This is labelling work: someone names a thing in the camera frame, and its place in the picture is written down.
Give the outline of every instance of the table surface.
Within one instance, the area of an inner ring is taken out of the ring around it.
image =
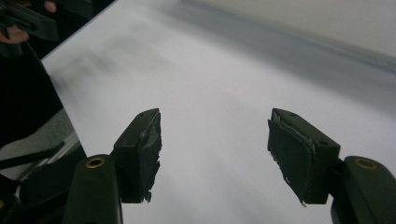
[[[267,151],[273,107],[396,174],[396,75],[178,0],[118,0],[45,60],[89,156],[140,112],[162,112],[152,200],[124,223],[332,223],[302,207]]]

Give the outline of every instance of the human hand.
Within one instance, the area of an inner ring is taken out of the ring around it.
[[[19,1],[20,4],[24,6],[30,6],[30,1]],[[56,12],[56,3],[51,2],[51,1],[45,1],[44,2],[44,8],[51,13]],[[0,33],[0,42],[7,43],[7,44],[19,44],[21,42],[24,42],[29,39],[29,35],[20,30],[16,26],[11,26],[7,28],[7,32],[9,35],[9,38],[6,38],[3,34]]]

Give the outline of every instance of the white tabletop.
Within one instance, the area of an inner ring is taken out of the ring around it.
[[[124,223],[332,223],[303,208],[269,155],[273,107],[396,174],[396,75],[178,0],[119,0],[45,59],[89,156],[140,112],[162,112],[151,203]]]

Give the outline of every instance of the white table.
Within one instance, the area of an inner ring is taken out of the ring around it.
[[[273,107],[396,174],[396,75],[178,0],[119,0],[44,61],[89,156],[162,112],[151,203],[124,223],[332,223],[303,208],[269,155]]]

